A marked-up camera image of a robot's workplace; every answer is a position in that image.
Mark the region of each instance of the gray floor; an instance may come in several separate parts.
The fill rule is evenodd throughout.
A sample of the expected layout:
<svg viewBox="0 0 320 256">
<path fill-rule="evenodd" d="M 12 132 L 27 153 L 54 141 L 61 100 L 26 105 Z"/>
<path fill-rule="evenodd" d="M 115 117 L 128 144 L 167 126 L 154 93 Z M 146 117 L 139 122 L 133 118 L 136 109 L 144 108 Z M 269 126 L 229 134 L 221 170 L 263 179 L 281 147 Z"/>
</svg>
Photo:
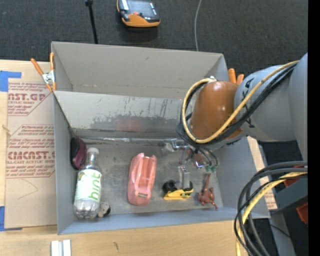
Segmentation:
<svg viewBox="0 0 320 256">
<path fill-rule="evenodd" d="M 159 27 L 136 30 L 121 22 L 116 0 L 94 1 L 99 44 L 222 53 L 227 67 L 245 76 L 299 60 L 308 52 L 307 0 L 155 3 L 161 17 Z M 0 0 L 1 59 L 48 61 L 52 41 L 94 43 L 85 1 Z M 301 159 L 295 141 L 262 146 L 269 164 Z M 308 255 L 308 226 L 294 209 L 285 214 L 285 219 L 296 255 Z M 257 223 L 265 242 L 272 247 L 270 227 L 265 225 L 266 222 Z"/>
</svg>

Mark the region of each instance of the plastic bottle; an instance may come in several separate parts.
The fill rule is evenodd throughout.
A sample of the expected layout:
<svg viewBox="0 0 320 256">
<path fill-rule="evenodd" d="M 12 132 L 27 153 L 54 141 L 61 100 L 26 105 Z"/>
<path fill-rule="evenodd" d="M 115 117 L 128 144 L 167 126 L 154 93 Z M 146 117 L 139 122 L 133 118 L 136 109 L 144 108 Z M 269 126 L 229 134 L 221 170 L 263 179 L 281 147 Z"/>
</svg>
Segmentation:
<svg viewBox="0 0 320 256">
<path fill-rule="evenodd" d="M 97 148 L 88 148 L 86 161 L 77 176 L 73 212 L 79 219 L 94 219 L 98 214 L 102 188 L 98 157 Z"/>
</svg>

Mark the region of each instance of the black stand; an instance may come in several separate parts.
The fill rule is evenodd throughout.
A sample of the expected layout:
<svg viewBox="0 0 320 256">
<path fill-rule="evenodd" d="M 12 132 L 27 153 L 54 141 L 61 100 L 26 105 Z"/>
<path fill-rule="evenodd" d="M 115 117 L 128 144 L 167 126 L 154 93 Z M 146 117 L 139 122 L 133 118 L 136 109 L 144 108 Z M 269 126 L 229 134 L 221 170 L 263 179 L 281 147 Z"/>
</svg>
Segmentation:
<svg viewBox="0 0 320 256">
<path fill-rule="evenodd" d="M 87 6 L 89 8 L 94 43 L 97 45 L 98 44 L 97 31 L 96 31 L 96 25 L 95 25 L 95 19 L 94 19 L 94 12 L 92 11 L 92 4 L 93 3 L 94 3 L 94 0 L 85 0 L 85 6 Z"/>
</svg>

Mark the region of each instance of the orange clip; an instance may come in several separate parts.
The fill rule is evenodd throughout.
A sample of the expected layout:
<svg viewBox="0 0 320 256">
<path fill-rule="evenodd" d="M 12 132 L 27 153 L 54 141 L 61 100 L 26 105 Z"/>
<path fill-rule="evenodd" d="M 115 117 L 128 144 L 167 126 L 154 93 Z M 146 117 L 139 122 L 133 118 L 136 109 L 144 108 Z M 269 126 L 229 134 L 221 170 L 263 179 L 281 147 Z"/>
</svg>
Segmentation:
<svg viewBox="0 0 320 256">
<path fill-rule="evenodd" d="M 242 81 L 244 80 L 245 75 L 244 74 L 240 74 L 238 75 L 238 77 L 236 78 L 236 84 L 239 86 L 241 85 Z"/>
<path fill-rule="evenodd" d="M 57 89 L 57 83 L 55 78 L 55 54 L 53 52 L 50 53 L 50 72 L 44 73 L 37 61 L 34 58 L 31 58 L 31 63 L 34 65 L 36 71 L 40 74 L 43 81 L 46 84 L 46 87 L 50 92 L 53 92 Z M 49 80 L 52 80 L 52 88 L 49 84 Z"/>
<path fill-rule="evenodd" d="M 234 68 L 229 68 L 228 69 L 228 75 L 229 75 L 229 80 L 231 83 L 236 83 L 236 72 Z"/>
<path fill-rule="evenodd" d="M 55 54 L 53 52 L 50 53 L 50 70 L 52 72 L 56 71 L 56 67 L 55 67 Z M 52 80 L 52 87 L 53 90 L 55 91 L 57 89 L 57 82 L 55 80 L 55 78 L 53 78 Z"/>
</svg>

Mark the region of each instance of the brown plastic toy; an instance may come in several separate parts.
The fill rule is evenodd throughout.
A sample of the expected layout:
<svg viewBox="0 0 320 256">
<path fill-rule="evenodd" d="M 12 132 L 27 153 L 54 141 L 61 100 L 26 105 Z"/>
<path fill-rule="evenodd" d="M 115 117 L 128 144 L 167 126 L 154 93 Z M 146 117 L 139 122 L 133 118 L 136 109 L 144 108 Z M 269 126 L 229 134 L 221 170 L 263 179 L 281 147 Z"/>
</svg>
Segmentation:
<svg viewBox="0 0 320 256">
<path fill-rule="evenodd" d="M 214 188 L 211 187 L 208 189 L 210 176 L 211 176 L 211 173 L 208 173 L 205 179 L 203 191 L 199 193 L 198 199 L 203 206 L 205 204 L 213 204 L 215 207 L 215 210 L 217 211 L 218 206 L 215 203 Z"/>
<path fill-rule="evenodd" d="M 234 112 L 234 99 L 238 85 L 229 81 L 214 81 L 205 85 L 196 97 L 190 127 L 199 139 L 206 139 L 218 131 Z M 233 139 L 241 128 L 231 134 Z"/>
</svg>

